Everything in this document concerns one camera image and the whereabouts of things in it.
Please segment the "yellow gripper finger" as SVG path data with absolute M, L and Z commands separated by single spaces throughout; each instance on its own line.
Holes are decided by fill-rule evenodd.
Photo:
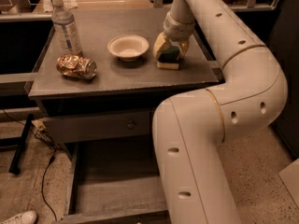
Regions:
M 189 40 L 184 40 L 184 41 L 180 41 L 178 43 L 178 47 L 179 47 L 179 58 L 183 59 L 189 49 Z
M 169 38 L 164 33 L 159 33 L 153 45 L 152 54 L 158 60 L 161 54 L 171 47 Z

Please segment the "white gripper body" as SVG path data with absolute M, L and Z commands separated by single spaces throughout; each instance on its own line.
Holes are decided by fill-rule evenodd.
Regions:
M 194 31 L 195 18 L 193 14 L 176 17 L 169 11 L 164 19 L 164 35 L 172 41 L 188 40 Z

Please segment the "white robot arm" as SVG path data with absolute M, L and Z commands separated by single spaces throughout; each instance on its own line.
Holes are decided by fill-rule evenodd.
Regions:
M 164 100 L 152 135 L 172 224 L 241 224 L 217 146 L 261 129 L 287 101 L 269 48 L 222 0 L 174 0 L 154 49 L 187 38 L 198 22 L 224 83 Z

